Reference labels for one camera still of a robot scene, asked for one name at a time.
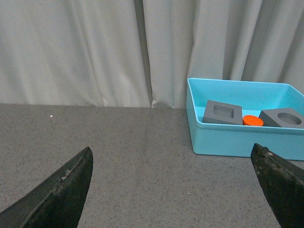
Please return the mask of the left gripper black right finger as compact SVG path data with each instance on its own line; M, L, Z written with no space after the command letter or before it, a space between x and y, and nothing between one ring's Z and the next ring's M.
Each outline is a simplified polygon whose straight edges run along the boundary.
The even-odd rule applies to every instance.
M282 228L304 226L304 170L255 143L253 164L264 196Z

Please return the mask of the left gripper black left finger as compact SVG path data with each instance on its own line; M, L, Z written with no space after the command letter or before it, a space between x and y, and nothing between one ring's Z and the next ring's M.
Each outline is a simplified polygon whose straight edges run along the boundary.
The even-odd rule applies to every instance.
M76 228L93 172L84 148L23 198L0 214L2 228Z

